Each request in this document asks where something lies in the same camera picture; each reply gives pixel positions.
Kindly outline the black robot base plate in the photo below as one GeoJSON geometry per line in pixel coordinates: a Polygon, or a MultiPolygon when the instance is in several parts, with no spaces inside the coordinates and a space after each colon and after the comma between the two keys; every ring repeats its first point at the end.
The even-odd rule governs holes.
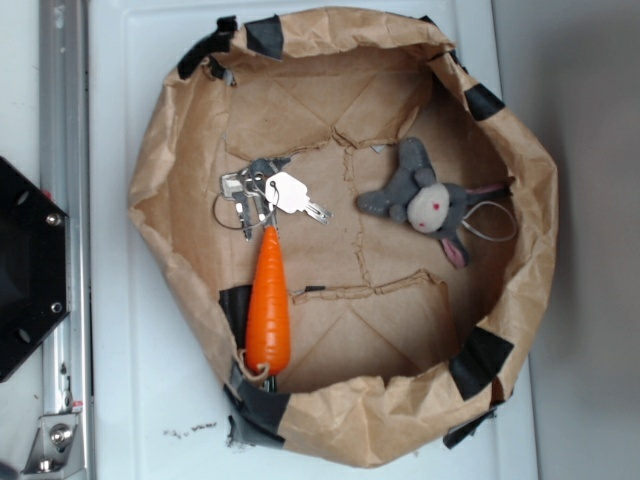
{"type": "Polygon", "coordinates": [[[1,380],[68,314],[67,214],[1,160],[1,380]]]}

